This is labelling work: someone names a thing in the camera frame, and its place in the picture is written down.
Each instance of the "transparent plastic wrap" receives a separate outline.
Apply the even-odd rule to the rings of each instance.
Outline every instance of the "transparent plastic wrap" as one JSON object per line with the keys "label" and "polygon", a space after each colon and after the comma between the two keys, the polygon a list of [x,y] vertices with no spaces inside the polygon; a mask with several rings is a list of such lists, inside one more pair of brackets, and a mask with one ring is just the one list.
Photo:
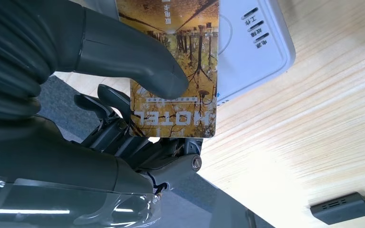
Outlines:
{"label": "transparent plastic wrap", "polygon": [[0,177],[0,227],[139,228],[160,219],[154,194],[103,192]]}

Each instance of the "printed card image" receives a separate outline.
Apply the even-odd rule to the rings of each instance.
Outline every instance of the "printed card image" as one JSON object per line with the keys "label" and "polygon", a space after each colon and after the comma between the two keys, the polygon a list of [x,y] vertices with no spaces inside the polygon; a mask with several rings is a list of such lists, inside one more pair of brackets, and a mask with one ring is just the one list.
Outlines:
{"label": "printed card image", "polygon": [[166,100],[131,80],[130,134],[214,136],[218,64],[218,0],[115,0],[120,20],[162,43],[181,66],[189,87]]}

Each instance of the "black power adapter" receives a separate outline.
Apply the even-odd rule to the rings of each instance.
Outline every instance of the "black power adapter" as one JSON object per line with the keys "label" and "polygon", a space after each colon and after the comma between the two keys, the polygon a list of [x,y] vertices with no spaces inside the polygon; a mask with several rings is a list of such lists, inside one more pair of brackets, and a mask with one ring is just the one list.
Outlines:
{"label": "black power adapter", "polygon": [[358,192],[310,208],[317,219],[328,225],[365,216],[365,198]]}

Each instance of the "white device casing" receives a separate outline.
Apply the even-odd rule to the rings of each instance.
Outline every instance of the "white device casing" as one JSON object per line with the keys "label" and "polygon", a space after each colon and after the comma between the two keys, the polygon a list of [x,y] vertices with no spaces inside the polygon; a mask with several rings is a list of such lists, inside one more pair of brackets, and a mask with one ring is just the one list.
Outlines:
{"label": "white device casing", "polygon": [[[261,32],[253,37],[258,29]],[[268,36],[256,41],[265,34]],[[218,105],[284,73],[295,57],[277,0],[220,0]]]}

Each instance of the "wooden table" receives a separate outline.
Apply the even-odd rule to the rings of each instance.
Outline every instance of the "wooden table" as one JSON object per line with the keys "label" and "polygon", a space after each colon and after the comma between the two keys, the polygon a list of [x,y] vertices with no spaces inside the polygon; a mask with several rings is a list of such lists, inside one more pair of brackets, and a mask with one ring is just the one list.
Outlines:
{"label": "wooden table", "polygon": [[[327,227],[309,206],[365,195],[365,0],[279,0],[297,51],[284,75],[218,109],[200,175],[277,228]],[[62,79],[96,95],[104,82]],[[332,225],[365,228],[365,217]]]}

